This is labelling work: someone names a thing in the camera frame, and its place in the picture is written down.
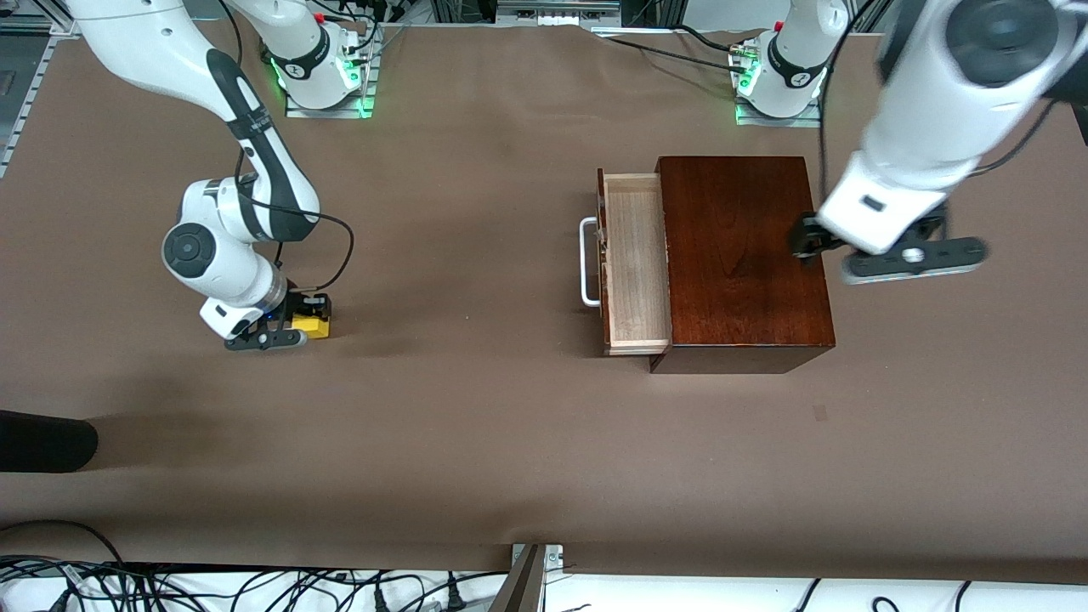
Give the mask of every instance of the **black object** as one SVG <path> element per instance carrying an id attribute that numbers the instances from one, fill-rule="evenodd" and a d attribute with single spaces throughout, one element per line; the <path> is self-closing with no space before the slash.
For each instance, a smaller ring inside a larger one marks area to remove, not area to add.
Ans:
<path id="1" fill-rule="evenodd" d="M 162 259 L 186 279 L 201 277 L 215 258 L 215 236 L 200 223 L 182 223 L 162 241 Z"/>
<path id="2" fill-rule="evenodd" d="M 283 303 L 268 315 L 255 322 L 243 321 L 249 329 L 242 331 L 234 340 L 224 340 L 223 345 L 227 351 L 269 351 L 298 346 L 306 341 L 305 334 L 285 325 L 295 315 L 327 321 L 333 316 L 333 303 L 324 293 L 311 297 L 304 293 L 288 292 Z M 271 321 L 277 321 L 275 329 L 269 325 Z"/>
<path id="3" fill-rule="evenodd" d="M 1088 27 L 1088 16 L 1079 15 L 1078 21 L 1080 28 Z M 1088 105 L 1088 53 L 1081 56 L 1043 97 L 1071 105 Z"/>
<path id="4" fill-rule="evenodd" d="M 97 450 L 98 432 L 85 420 L 0 411 L 0 472 L 75 472 Z"/>
<path id="5" fill-rule="evenodd" d="M 873 610 L 873 612 L 880 612 L 881 603 L 887 603 L 888 604 L 887 608 L 892 612 L 899 612 L 899 605 L 895 605 L 895 602 L 888 599 L 887 597 L 873 598 L 873 601 L 869 602 L 869 609 Z"/>
<path id="6" fill-rule="evenodd" d="M 836 237 L 830 230 L 816 222 L 815 212 L 806 212 L 798 219 L 790 229 L 790 253 L 805 264 L 812 262 L 812 257 L 833 250 L 846 243 Z"/>
<path id="7" fill-rule="evenodd" d="M 986 243 L 979 238 L 942 235 L 939 240 L 930 240 L 937 230 L 947 225 L 947 217 L 948 209 L 942 204 L 912 223 L 888 253 L 869 255 L 858 250 L 848 256 L 843 260 L 843 271 L 864 282 L 980 265 L 988 252 Z M 812 213 L 802 216 L 790 231 L 793 256 L 806 262 L 811 257 L 845 244 L 817 223 Z"/>
<path id="8" fill-rule="evenodd" d="M 1049 0 L 964 0 L 944 30 L 963 75 L 1004 87 L 1047 60 L 1058 44 L 1058 12 Z"/>
<path id="9" fill-rule="evenodd" d="M 899 57 L 903 53 L 903 48 L 906 47 L 906 41 L 911 38 L 911 33 L 914 32 L 914 24 L 918 22 L 918 16 L 926 2 L 927 0 L 899 0 L 894 4 L 898 13 L 893 20 L 893 29 L 885 35 L 883 52 L 877 60 L 881 81 L 888 81 L 891 71 L 899 63 Z"/>
<path id="10" fill-rule="evenodd" d="M 827 65 L 826 61 L 819 65 L 809 68 L 790 63 L 778 50 L 778 36 L 770 39 L 770 45 L 767 47 L 767 58 L 770 60 L 770 65 L 775 69 L 775 72 L 782 75 L 786 86 L 790 89 L 800 89 L 808 85 L 813 78 L 819 75 L 824 66 Z"/>
<path id="11" fill-rule="evenodd" d="M 1088 107 L 1084 105 L 1073 105 L 1073 115 L 1077 118 L 1077 126 L 1080 127 L 1080 137 L 1088 147 Z"/>
<path id="12" fill-rule="evenodd" d="M 305 81 L 310 77 L 310 72 L 321 65 L 321 62 L 325 61 L 325 58 L 329 57 L 329 50 L 331 49 L 329 30 L 323 27 L 319 29 L 321 30 L 321 38 L 318 40 L 317 46 L 304 56 L 299 56 L 297 58 L 281 58 L 280 56 L 269 51 L 269 54 L 272 56 L 272 60 L 275 61 L 277 66 L 280 66 L 280 70 L 287 73 L 287 76 Z"/>
<path id="13" fill-rule="evenodd" d="M 449 585 L 449 602 L 446 604 L 447 612 L 458 612 L 459 610 L 465 610 L 468 604 L 461 599 L 461 591 L 457 588 L 457 583 L 454 582 L 454 573 L 449 572 L 449 577 L 446 579 L 446 584 Z"/>
<path id="14" fill-rule="evenodd" d="M 382 593 L 380 585 L 374 585 L 374 612 L 390 612 L 390 605 L 385 603 L 385 595 Z"/>
<path id="15" fill-rule="evenodd" d="M 801 599 L 801 603 L 798 604 L 793 612 L 805 612 L 808 608 L 808 600 L 813 598 L 813 592 L 816 590 L 820 580 L 823 580 L 823 578 L 814 578 L 812 583 L 808 583 L 808 588 L 805 589 L 804 598 Z"/>

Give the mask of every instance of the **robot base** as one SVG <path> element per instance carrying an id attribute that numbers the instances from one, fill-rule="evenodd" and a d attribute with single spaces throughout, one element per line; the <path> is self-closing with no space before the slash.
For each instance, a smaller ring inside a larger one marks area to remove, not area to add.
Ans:
<path id="1" fill-rule="evenodd" d="M 378 26 L 374 38 L 355 54 L 358 66 L 345 71 L 348 78 L 358 78 L 359 87 L 348 93 L 339 102 L 325 109 L 300 106 L 284 89 L 284 115 L 292 119 L 370 119 L 374 113 L 374 98 L 378 94 L 378 73 L 382 63 L 381 50 L 385 40 L 385 27 Z"/>
<path id="2" fill-rule="evenodd" d="M 758 110 L 752 102 L 745 98 L 741 93 L 742 83 L 745 78 L 751 78 L 754 73 L 754 69 L 757 68 L 758 62 L 758 49 L 759 41 L 755 38 L 749 38 L 740 45 L 737 46 L 734 52 L 729 53 L 728 64 L 741 66 L 749 72 L 745 74 L 738 74 L 735 72 L 729 73 L 729 78 L 733 84 L 733 103 L 737 108 L 737 125 L 762 125 L 764 127 L 819 127 L 819 122 L 824 117 L 820 111 L 819 105 L 816 102 L 819 99 L 819 88 L 816 89 L 816 98 L 805 107 L 803 111 L 794 117 L 779 118 L 769 117 Z"/>
<path id="3" fill-rule="evenodd" d="M 274 351 L 297 348 L 310 338 L 329 335 L 333 304 L 324 293 L 308 296 L 287 293 L 271 313 L 233 340 L 224 340 L 227 351 Z"/>

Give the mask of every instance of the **drawer handle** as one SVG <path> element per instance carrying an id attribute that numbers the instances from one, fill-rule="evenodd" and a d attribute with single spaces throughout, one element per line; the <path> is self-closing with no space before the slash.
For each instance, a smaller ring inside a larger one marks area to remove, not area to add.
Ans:
<path id="1" fill-rule="evenodd" d="M 581 261 L 579 272 L 581 272 L 582 276 L 582 304 L 585 304 L 590 308 L 599 308 L 599 299 L 590 299 L 589 272 L 585 271 L 585 227 L 590 224 L 595 227 L 597 224 L 597 218 L 586 217 L 585 219 L 582 219 L 581 223 L 578 224 L 578 246 L 580 247 L 578 250 L 578 259 Z"/>

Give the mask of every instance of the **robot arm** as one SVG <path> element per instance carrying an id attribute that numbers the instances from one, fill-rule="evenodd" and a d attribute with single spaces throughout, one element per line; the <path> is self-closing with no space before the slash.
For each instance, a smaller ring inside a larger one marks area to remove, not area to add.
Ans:
<path id="1" fill-rule="evenodd" d="M 817 221 L 866 253 L 891 249 L 1084 56 L 1088 30 L 1071 9 L 901 0 L 879 111 Z"/>
<path id="2" fill-rule="evenodd" d="M 818 94 L 827 59 L 849 23 L 842 0 L 792 0 L 781 29 L 755 39 L 759 63 L 738 95 L 768 117 L 801 113 Z"/>
<path id="3" fill-rule="evenodd" d="M 359 35 L 313 19 L 306 0 L 226 0 L 252 24 L 292 99 L 308 109 L 336 105 L 359 88 Z"/>
<path id="4" fill-rule="evenodd" d="M 200 310 L 205 321 L 233 340 L 287 295 L 286 279 L 252 243 L 305 238 L 318 221 L 306 215 L 319 211 L 318 196 L 242 70 L 200 34 L 182 0 L 69 3 L 110 72 L 213 112 L 257 171 L 255 180 L 228 176 L 189 185 L 162 248 L 171 273 L 208 296 Z M 306 339 L 293 338 L 297 344 Z"/>

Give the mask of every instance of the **dark wood box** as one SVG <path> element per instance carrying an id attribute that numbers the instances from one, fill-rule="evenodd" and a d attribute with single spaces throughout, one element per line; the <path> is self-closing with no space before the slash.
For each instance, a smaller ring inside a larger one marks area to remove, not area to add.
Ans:
<path id="1" fill-rule="evenodd" d="M 800 157 L 663 157 L 597 171 L 607 355 L 657 374 L 781 374 L 834 346 L 819 260 L 787 235 L 812 211 Z"/>

